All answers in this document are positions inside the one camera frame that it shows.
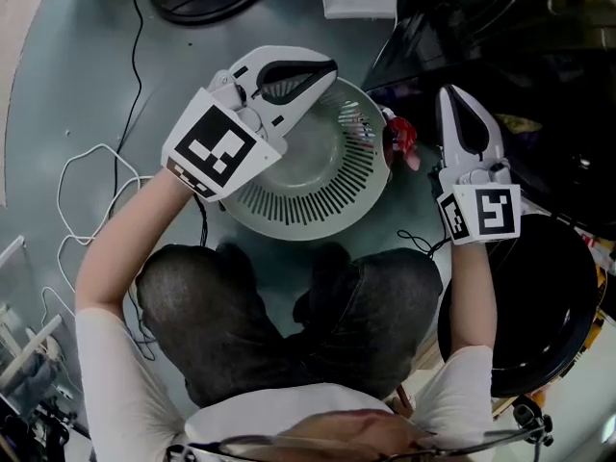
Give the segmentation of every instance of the black plate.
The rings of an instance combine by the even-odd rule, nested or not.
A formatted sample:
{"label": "black plate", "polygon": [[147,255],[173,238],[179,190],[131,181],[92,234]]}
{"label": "black plate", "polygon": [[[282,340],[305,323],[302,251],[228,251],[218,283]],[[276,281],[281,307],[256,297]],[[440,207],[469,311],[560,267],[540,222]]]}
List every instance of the black plate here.
{"label": "black plate", "polygon": [[[576,357],[597,307],[590,251],[570,226],[547,216],[522,217],[521,236],[488,244],[499,311],[492,396],[532,392]],[[451,284],[439,313],[439,348],[451,350]]]}

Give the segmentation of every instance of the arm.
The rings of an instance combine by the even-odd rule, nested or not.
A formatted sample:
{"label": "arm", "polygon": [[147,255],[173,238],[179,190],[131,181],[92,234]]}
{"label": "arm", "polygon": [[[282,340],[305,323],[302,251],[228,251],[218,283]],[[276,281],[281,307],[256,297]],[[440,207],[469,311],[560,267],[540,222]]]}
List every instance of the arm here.
{"label": "arm", "polygon": [[122,301],[191,194],[162,169],[105,225],[79,269],[77,343],[98,460],[162,461],[181,443],[184,422],[124,325]]}
{"label": "arm", "polygon": [[154,245],[193,192],[161,169],[103,227],[75,285],[75,307],[103,308],[123,319],[122,301]]}
{"label": "arm", "polygon": [[451,354],[466,346],[494,348],[497,303],[483,244],[451,247]]}
{"label": "arm", "polygon": [[[438,435],[468,433],[473,443],[481,443],[479,433],[492,429],[491,349],[497,331],[485,246],[453,245],[451,266],[451,356],[418,395],[411,421]],[[492,457],[488,450],[475,454],[473,460],[490,461]]]}

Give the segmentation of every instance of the white shirt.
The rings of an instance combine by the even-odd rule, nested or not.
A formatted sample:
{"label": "white shirt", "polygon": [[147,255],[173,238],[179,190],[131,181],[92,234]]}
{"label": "white shirt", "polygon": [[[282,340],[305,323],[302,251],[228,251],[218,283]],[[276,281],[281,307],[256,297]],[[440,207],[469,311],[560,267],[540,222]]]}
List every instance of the white shirt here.
{"label": "white shirt", "polygon": [[[170,445],[273,435],[328,411],[389,411],[376,398],[321,383],[243,394],[201,409],[185,422],[118,317],[88,308],[76,320],[90,436],[99,462],[162,461]],[[489,430],[491,380],[489,347],[458,350],[417,398],[411,422],[437,435]]]}

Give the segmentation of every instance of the red object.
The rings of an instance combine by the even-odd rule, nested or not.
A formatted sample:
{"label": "red object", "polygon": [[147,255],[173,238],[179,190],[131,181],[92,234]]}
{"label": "red object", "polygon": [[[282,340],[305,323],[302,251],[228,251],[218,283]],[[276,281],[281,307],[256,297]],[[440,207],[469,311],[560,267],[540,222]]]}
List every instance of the red object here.
{"label": "red object", "polygon": [[417,171],[420,168],[420,158],[416,152],[417,130],[407,119],[400,116],[389,120],[388,126],[394,134],[394,151],[401,152],[406,164]]}

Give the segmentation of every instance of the dark shorts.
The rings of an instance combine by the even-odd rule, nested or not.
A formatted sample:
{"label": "dark shorts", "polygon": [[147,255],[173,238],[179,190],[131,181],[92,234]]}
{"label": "dark shorts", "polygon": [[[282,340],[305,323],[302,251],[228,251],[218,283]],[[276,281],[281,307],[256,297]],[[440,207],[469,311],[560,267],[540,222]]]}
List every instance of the dark shorts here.
{"label": "dark shorts", "polygon": [[354,262],[325,256],[295,305],[304,330],[283,338],[257,294],[247,257],[233,257],[168,245],[137,279],[145,325],[199,407],[320,382],[385,398],[410,373],[442,291],[435,264],[408,248]]}

